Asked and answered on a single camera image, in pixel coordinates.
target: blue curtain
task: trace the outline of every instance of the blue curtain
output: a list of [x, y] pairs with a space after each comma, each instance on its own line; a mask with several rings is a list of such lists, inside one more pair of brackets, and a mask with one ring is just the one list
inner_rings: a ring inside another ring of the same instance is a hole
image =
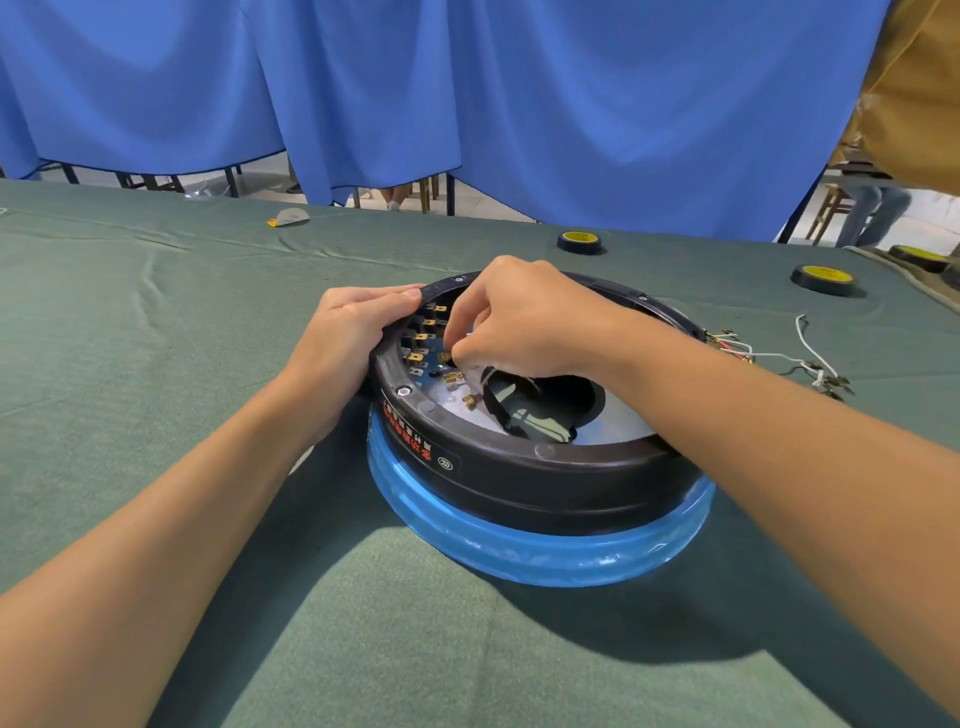
[[769, 240], [887, 5], [0, 0], [0, 163], [170, 174], [285, 146], [317, 204], [454, 170], [544, 222]]
[[446, 0], [242, 0], [311, 202], [460, 166]]
[[850, 119], [887, 1], [450, 8], [460, 179], [544, 222], [771, 240]]
[[283, 149], [235, 0], [0, 0], [0, 62], [42, 158], [177, 174]]

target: black rim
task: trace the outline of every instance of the black rim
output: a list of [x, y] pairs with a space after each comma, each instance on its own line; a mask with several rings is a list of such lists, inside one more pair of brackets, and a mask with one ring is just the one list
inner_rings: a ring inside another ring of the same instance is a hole
[[[478, 275], [433, 283], [423, 289], [423, 301], [452, 304]], [[682, 313], [640, 291], [567, 275], [615, 303], [705, 340], [703, 330]], [[387, 328], [373, 352], [376, 413], [397, 457], [451, 505], [521, 530], [607, 533], [644, 525], [673, 510], [700, 476], [657, 435], [610, 445], [550, 445], [457, 417], [409, 377], [399, 354], [400, 334], [408, 321]]]

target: green tablecloth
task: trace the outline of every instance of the green tablecloth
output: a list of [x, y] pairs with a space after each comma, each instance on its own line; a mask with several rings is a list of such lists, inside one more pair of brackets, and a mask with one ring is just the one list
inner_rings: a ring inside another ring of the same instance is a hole
[[[805, 312], [853, 406], [960, 449], [960, 317], [842, 251], [600, 231], [610, 251], [578, 257], [546, 225], [310, 207], [274, 230], [279, 203], [33, 182], [0, 182], [0, 207], [0, 590], [273, 376], [326, 287], [429, 282], [504, 253], [641, 288], [767, 351], [803, 354]], [[866, 295], [793, 285], [801, 262]], [[403, 527], [365, 425], [357, 403], [290, 478], [155, 725], [955, 725], [727, 498], [633, 582], [502, 583]]]

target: black tape roll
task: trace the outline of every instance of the black tape roll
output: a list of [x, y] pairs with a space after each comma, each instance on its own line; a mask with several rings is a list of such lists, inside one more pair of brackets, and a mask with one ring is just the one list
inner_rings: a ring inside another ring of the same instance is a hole
[[953, 263], [949, 268], [940, 274], [940, 278], [950, 288], [960, 291], [960, 263]]
[[895, 245], [890, 248], [890, 255], [898, 260], [913, 263], [928, 273], [943, 273], [950, 265], [949, 258], [937, 255], [923, 248], [912, 248], [909, 245]]
[[829, 296], [849, 296], [856, 290], [856, 278], [846, 271], [823, 265], [798, 265], [790, 274], [790, 280], [801, 288]]
[[561, 232], [557, 236], [557, 247], [577, 255], [600, 255], [604, 252], [600, 236], [584, 231]]

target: left hand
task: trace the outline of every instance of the left hand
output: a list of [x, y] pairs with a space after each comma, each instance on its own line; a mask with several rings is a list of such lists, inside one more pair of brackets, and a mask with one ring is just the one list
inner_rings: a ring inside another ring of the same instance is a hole
[[307, 445], [325, 437], [359, 389], [383, 328], [420, 307], [422, 284], [330, 288], [277, 378], [293, 388]]

